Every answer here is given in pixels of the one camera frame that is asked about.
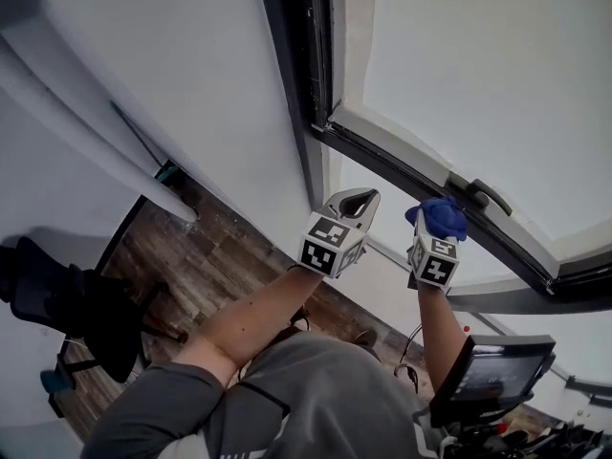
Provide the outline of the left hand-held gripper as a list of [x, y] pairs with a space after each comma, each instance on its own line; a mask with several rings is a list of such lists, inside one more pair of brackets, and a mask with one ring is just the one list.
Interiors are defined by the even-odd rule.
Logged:
[[355, 187], [332, 195], [314, 211], [302, 233], [298, 264], [338, 278], [365, 254], [369, 231], [381, 201], [375, 188]]

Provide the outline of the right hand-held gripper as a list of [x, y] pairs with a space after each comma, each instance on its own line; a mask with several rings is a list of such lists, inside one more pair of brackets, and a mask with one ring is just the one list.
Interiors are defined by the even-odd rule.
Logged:
[[447, 289], [458, 268], [458, 241], [431, 236], [422, 208], [417, 209], [414, 229], [416, 235], [408, 251], [411, 276], [416, 282]]

